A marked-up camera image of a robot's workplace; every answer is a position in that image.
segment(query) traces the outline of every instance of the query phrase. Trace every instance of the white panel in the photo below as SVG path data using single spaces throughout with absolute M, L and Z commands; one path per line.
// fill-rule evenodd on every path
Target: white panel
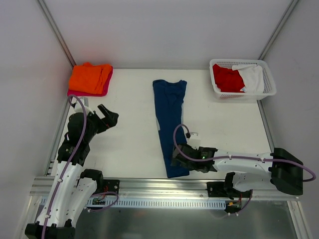
M 275 145 L 319 174 L 319 1 L 303 0 L 266 58 L 277 94 L 264 101 Z M 319 180 L 304 184 L 302 205 L 319 238 Z
M 94 203 L 94 199 L 89 198 L 87 200 L 86 207 L 100 208 L 112 204 L 116 197 L 107 197 L 100 199 L 99 204 Z M 47 197 L 41 198 L 40 205 L 45 205 Z M 120 197 L 119 200 L 112 206 L 112 208 L 171 208 L 171 209 L 215 209 L 225 210 L 225 200 L 213 200 L 213 199 L 158 199 L 158 198 L 124 198 Z
M 46 0 L 77 64 L 204 68 L 258 59 L 290 0 Z
M 0 2 L 0 238 L 43 174 L 71 67 L 34 0 Z
M 117 112 L 118 124 L 94 136 L 85 168 L 102 170 L 105 177 L 167 178 L 152 87 L 157 79 L 187 81 L 183 121 L 200 134 L 201 146 L 243 153 L 269 152 L 257 103 L 216 102 L 208 70 L 114 70 L 108 94 L 89 97 L 89 106 L 101 117 L 99 104 Z M 185 178 L 224 177 L 224 172 L 192 171 Z

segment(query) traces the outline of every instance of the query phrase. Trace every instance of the cable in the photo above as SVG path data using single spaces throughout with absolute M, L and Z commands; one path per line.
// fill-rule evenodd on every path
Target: cable
M 300 167 L 302 168 L 303 170 L 307 171 L 308 173 L 310 173 L 312 175 L 312 178 L 309 178 L 309 179 L 304 179 L 303 182 L 311 182 L 311 181 L 314 181 L 317 176 L 315 174 L 315 172 L 313 172 L 311 169 L 299 164 L 299 163 L 296 163 L 296 162 L 292 162 L 290 160 L 286 160 L 286 159 L 277 159 L 277 158 L 274 158 L 274 159 L 271 159 L 271 158 L 265 158 L 264 159 L 265 162 L 278 162 L 278 163 L 289 163 L 289 164 L 292 164 L 292 165 L 295 165 L 297 167 Z
M 76 151 L 78 150 L 78 148 L 79 148 L 79 146 L 80 146 L 80 143 L 82 142 L 82 139 L 83 139 L 84 133 L 85 133 L 85 129 L 86 129 L 87 117 L 86 117 L 85 107 L 84 107 L 83 103 L 81 102 L 81 100 L 80 100 L 76 95 L 69 95 L 69 97 L 68 97 L 68 102 L 69 102 L 70 104 L 72 103 L 72 102 L 71 102 L 72 97 L 74 97 L 74 98 L 79 102 L 79 104 L 81 105 L 81 108 L 82 108 L 82 111 L 83 111 L 83 118 L 84 118 L 84 120 L 83 120 L 83 128 L 82 128 L 82 132 L 81 132 L 79 141 L 77 142 L 77 144 L 76 144 L 74 150 L 72 151 L 72 154 L 70 155 L 68 161 L 66 162 L 66 164 L 65 164 L 65 166 L 64 166 L 64 168 L 63 168 L 63 170 L 62 170 L 62 173 L 61 173 L 60 178 L 59 178 L 59 179 L 61 179 L 61 180 L 63 180 L 63 176 L 64 176 L 64 174 L 65 174 L 65 171 L 66 171 L 66 169 L 67 169 L 69 163 L 71 162 L 72 158 L 74 157 Z M 57 184 L 56 184 L 56 186 L 55 186 L 55 188 L 54 188 L 54 191 L 53 191 L 53 193 L 52 193 L 51 200 L 50 200 L 50 202 L 49 202 L 49 205 L 48 205 L 48 208 L 47 208 L 47 211 L 46 211 L 46 214 L 47 214 L 47 215 L 49 215 L 50 212 L 51 212 L 51 208 L 52 208 L 52 205 L 53 205 L 53 201 L 54 201 L 54 198 L 55 198 L 55 196 L 56 196 L 56 193 L 57 193 L 57 191 L 58 191 L 58 189 L 59 189 L 60 183 L 61 183 L 61 182 L 58 181 Z M 44 239 L 44 237 L 45 237 L 45 229 L 46 229 L 47 223 L 48 223 L 48 218 L 45 218 L 44 224 L 43 224 L 43 229 L 42 229 L 42 234 L 41 234 L 41 239 Z
M 247 203 L 240 209 L 239 212 L 243 211 L 245 209 L 245 207 L 247 207 L 247 205 L 250 203 L 250 201 L 251 201 L 251 199 L 253 197 L 253 192 L 254 192 L 254 190 L 251 190 L 250 197 L 249 197 Z
M 103 194 L 101 199 L 100 199 L 101 196 L 97 199 L 98 202 L 102 201 L 103 199 L 105 199 L 105 195 L 106 195 L 105 193 L 108 191 L 107 186 L 105 186 L 103 189 L 104 189 L 104 194 Z
M 235 202 L 235 203 L 240 203 L 240 205 L 241 205 L 241 200 L 242 200 L 242 198 L 243 198 L 243 195 L 240 194 L 239 200 L 238 200 L 237 202 Z
M 189 133 L 189 129 L 186 125 L 184 125 L 183 123 L 179 124 L 175 130 L 174 130 L 174 133 L 173 133 L 173 141 L 174 141 L 174 145 L 175 147 L 177 148 L 177 150 L 179 151 L 179 153 L 186 159 L 190 160 L 190 161 L 194 161 L 194 162 L 207 162 L 207 161 L 214 161 L 214 160 L 217 160 L 217 159 L 226 159 L 226 158 L 229 158 L 228 156 L 219 156 L 219 157 L 213 157 L 213 158 L 206 158 L 206 159 L 196 159 L 196 158 L 191 158 L 191 157 L 188 157 L 186 154 L 184 154 L 180 148 L 178 147 L 178 144 L 176 142 L 176 132 L 177 130 L 181 127 L 185 127 L 186 130 L 187 130 L 187 133 Z M 236 156 L 236 155 L 233 155 L 231 156 L 231 158 L 236 158 L 236 159 L 247 159 L 247 160 L 256 160 L 256 161 L 262 161 L 260 158 L 255 158 L 255 157 L 247 157 L 247 156 Z M 292 165 L 295 165 L 297 167 L 300 167 L 302 168 L 303 170 L 307 171 L 309 174 L 311 174 L 312 178 L 310 179 L 304 179 L 303 182 L 311 182 L 311 181 L 314 181 L 317 176 L 316 174 L 310 170 L 309 168 L 299 164 L 299 163 L 296 163 L 296 162 L 292 162 L 290 160 L 286 160 L 286 159 L 272 159 L 272 158 L 266 158 L 264 159 L 265 162 L 279 162 L 279 163 L 289 163 L 289 164 L 292 164 Z
M 96 210 L 89 209 L 88 212 L 97 213 L 97 212 L 105 211 L 105 210 L 109 209 L 111 206 L 113 206 L 114 204 L 116 204 L 117 201 L 119 200 L 119 195 L 116 192 L 97 193 L 97 194 L 92 195 L 91 197 L 96 197 L 96 196 L 100 196 L 100 195 L 115 195 L 116 196 L 116 200 L 114 202 L 112 202 L 110 205 L 107 205 L 106 207 L 103 207 L 101 209 L 96 209 Z

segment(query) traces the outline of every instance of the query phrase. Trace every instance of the gray floor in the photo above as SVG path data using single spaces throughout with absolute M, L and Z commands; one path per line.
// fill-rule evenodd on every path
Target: gray floor
M 239 215 L 196 209 L 83 212 L 76 239 L 297 239 L 286 202 L 251 202 Z

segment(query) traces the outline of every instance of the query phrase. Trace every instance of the white wall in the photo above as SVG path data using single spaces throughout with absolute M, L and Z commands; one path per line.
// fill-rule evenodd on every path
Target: white wall
M 277 94 L 264 101 L 275 145 L 319 175 L 319 1 L 302 0 L 266 57 Z M 319 180 L 304 184 L 303 209 L 319 238 Z
M 0 238 L 43 174 L 71 67 L 34 0 L 0 1 Z
M 258 59 L 291 0 L 46 0 L 77 64 L 207 69 Z

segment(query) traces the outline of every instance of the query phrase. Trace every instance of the red cloth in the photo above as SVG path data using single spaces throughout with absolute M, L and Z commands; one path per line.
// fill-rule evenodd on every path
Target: red cloth
M 103 86 L 103 90 L 102 90 L 102 93 L 101 94 L 90 94 L 90 93 L 86 93 L 86 92 L 81 92 L 81 91 L 73 91 L 73 90 L 68 90 L 68 96 L 69 95 L 76 95 L 76 96 L 98 96 L 98 97 L 101 97 L 101 96 L 105 96 L 108 92 L 108 89 L 109 89 L 109 84 L 110 84 L 110 80 L 111 80 L 111 77 L 112 77 L 112 74 L 113 74 L 113 67 L 112 67 L 112 70 L 110 71 L 107 79 L 106 79 L 106 82 Z
M 221 92 L 243 92 L 241 89 L 245 87 L 245 84 L 238 70 L 233 71 L 215 64 L 213 65 L 213 73 L 215 83 Z

